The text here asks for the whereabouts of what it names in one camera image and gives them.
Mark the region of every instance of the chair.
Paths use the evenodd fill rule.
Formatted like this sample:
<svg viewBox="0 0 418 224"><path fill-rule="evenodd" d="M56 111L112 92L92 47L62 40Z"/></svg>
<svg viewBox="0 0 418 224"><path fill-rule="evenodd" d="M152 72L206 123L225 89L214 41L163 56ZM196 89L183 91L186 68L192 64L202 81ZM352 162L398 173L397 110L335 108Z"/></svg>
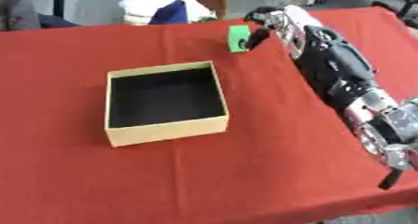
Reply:
<svg viewBox="0 0 418 224"><path fill-rule="evenodd" d="M77 26L76 24L64 19L64 4L65 0L53 0L53 15L38 15L42 28Z"/></svg>
<svg viewBox="0 0 418 224"><path fill-rule="evenodd" d="M418 0L405 0L406 4L405 6L397 11L396 9L388 6L386 3L383 2L373 2L373 6L377 6L377 7L383 7L386 8L388 10L394 11L397 16L403 20L405 22L405 24L407 26L413 27L413 28L418 28L418 22L414 21L413 19L408 19L407 18L407 14L410 12L410 10L412 9L413 5L418 4Z"/></svg>

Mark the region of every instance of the cardboard box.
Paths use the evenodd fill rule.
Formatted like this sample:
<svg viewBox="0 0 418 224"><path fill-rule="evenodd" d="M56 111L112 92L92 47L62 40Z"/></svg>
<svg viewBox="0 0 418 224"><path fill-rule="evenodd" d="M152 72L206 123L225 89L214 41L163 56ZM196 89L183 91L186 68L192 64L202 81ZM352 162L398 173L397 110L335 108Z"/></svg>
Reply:
<svg viewBox="0 0 418 224"><path fill-rule="evenodd" d="M104 129L113 147L224 132L228 119L212 62L107 75Z"/></svg>

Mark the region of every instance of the red tablecloth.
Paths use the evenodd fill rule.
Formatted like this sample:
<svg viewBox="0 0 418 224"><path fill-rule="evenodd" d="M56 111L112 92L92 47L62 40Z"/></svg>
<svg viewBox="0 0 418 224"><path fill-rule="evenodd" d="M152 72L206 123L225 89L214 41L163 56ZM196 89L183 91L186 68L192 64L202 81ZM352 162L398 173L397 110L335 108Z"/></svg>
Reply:
<svg viewBox="0 0 418 224"><path fill-rule="evenodd" d="M315 12L418 96L418 42L378 8ZM418 203L418 174L387 169L321 103L276 38L229 53L228 26L104 26L0 34L0 223L303 223ZM113 149L108 71L213 60L226 133Z"/></svg>

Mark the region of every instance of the green block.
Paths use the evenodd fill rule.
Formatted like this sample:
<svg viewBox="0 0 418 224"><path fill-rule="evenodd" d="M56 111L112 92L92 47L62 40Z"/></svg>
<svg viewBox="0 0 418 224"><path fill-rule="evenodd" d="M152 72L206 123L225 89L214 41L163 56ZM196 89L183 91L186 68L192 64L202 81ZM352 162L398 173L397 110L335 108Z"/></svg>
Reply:
<svg viewBox="0 0 418 224"><path fill-rule="evenodd" d="M240 48L239 42L242 39L248 39L250 36L250 28L246 25L230 26L228 32L228 46L230 52L243 52L245 49Z"/></svg>

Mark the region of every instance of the robotic hand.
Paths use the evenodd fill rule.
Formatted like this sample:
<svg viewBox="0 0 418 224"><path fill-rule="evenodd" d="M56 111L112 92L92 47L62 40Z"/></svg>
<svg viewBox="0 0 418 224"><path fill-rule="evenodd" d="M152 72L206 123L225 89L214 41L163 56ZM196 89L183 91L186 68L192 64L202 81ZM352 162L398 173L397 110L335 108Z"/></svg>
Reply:
<svg viewBox="0 0 418 224"><path fill-rule="evenodd" d="M353 45L300 7L259 7L244 20L262 27L240 46L254 49L274 31L321 100L368 153L391 168L381 189L390 189L405 170L418 171L418 98L398 104Z"/></svg>

